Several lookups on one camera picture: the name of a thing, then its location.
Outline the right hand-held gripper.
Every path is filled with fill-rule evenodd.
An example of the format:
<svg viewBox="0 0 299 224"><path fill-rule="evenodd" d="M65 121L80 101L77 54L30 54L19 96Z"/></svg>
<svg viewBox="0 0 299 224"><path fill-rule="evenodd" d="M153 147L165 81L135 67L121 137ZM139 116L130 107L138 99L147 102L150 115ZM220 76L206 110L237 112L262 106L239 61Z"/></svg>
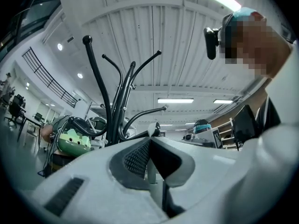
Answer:
<svg viewBox="0 0 299 224"><path fill-rule="evenodd" d="M198 134L187 134L184 141L209 148L223 148L218 128L208 129Z"/></svg>

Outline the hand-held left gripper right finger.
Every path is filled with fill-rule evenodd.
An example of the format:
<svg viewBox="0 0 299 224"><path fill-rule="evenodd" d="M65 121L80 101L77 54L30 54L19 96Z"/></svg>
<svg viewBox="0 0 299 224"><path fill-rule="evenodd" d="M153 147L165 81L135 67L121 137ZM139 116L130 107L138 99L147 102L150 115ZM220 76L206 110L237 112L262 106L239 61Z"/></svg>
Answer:
<svg viewBox="0 0 299 224"><path fill-rule="evenodd" d="M195 170L195 161L184 149L180 149L184 147L183 142L158 137L159 134L159 123L151 123L149 157L170 188L183 186Z"/></svg>

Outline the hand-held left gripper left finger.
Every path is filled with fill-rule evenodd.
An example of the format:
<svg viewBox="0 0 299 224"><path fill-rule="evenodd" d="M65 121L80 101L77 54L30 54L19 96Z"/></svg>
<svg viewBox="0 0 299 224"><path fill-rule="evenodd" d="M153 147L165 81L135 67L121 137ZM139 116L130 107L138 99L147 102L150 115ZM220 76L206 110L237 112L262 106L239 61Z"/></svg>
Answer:
<svg viewBox="0 0 299 224"><path fill-rule="evenodd" d="M117 152L110 160L109 169L115 180L127 189L149 190L144 180L150 159L150 135L144 131L131 140L133 145Z"/></svg>

